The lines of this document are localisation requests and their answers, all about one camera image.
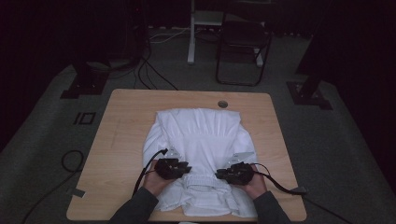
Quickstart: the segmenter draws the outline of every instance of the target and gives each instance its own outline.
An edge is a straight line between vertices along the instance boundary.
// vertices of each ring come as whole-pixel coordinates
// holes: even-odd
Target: white cloth
[[[212,217],[233,214],[256,217],[251,199],[215,172],[226,168],[234,153],[254,152],[245,160],[257,162],[249,133],[240,123],[238,112],[205,108],[170,109],[157,112],[143,150],[143,164],[157,151],[176,149],[191,171],[170,184],[158,197],[156,209],[182,206],[186,216]]]

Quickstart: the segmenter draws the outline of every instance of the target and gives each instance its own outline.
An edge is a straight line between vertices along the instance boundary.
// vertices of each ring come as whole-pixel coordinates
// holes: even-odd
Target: human hand
[[[250,164],[253,171],[258,171],[256,165]],[[256,199],[267,191],[264,177],[259,174],[254,174],[253,178],[247,185],[234,185],[236,188],[244,190],[247,195],[252,199]]]
[[[157,197],[163,192],[166,186],[174,182],[175,179],[165,180],[160,177],[154,170],[155,164],[157,164],[157,160],[152,161],[149,173],[145,175],[143,187]]]

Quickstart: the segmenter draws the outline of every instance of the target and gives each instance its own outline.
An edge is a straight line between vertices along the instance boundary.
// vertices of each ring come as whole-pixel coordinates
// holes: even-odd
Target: gray carpet
[[[381,175],[369,148],[336,88],[321,83],[320,90],[333,110],[295,105],[286,82],[304,81],[295,75],[309,40],[298,37],[275,38],[257,87],[220,85],[215,80],[216,46],[197,40],[195,65],[187,64],[189,39],[173,38],[152,44],[149,62],[179,90],[267,92],[272,96],[280,127],[299,185],[307,196],[353,223],[396,223],[396,200]],[[142,78],[148,80],[142,70]],[[21,223],[29,209],[70,173],[61,165],[65,152],[81,150],[88,155],[111,92],[115,89],[145,89],[135,71],[110,75],[102,95],[82,95],[75,100],[60,99],[74,79],[69,66],[53,79],[5,150],[0,154],[0,223]],[[148,70],[158,89],[172,87]],[[92,125],[76,125],[79,112],[96,112]],[[69,156],[76,166],[78,156]],[[67,220],[71,196],[79,175],[52,192],[29,216],[26,223],[104,223]],[[303,223],[344,223],[305,202]]]

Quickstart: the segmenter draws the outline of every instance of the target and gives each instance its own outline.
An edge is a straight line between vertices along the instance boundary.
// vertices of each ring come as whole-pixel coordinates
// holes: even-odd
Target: forearm
[[[109,224],[147,223],[158,199],[145,188],[140,188],[109,220]]]
[[[253,200],[259,224],[291,223],[271,191],[267,191]]]

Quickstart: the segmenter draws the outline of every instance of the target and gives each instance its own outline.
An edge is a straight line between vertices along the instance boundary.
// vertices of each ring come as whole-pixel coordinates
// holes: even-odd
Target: person
[[[174,180],[164,180],[155,171],[157,161],[153,161],[151,168],[145,175],[143,186],[126,202],[113,217],[109,224],[147,223],[149,217],[158,203],[157,196]],[[258,215],[259,224],[284,224],[291,223],[288,216],[279,205],[271,191],[267,190],[262,175],[255,174],[245,186],[234,185],[244,190],[253,200]]]

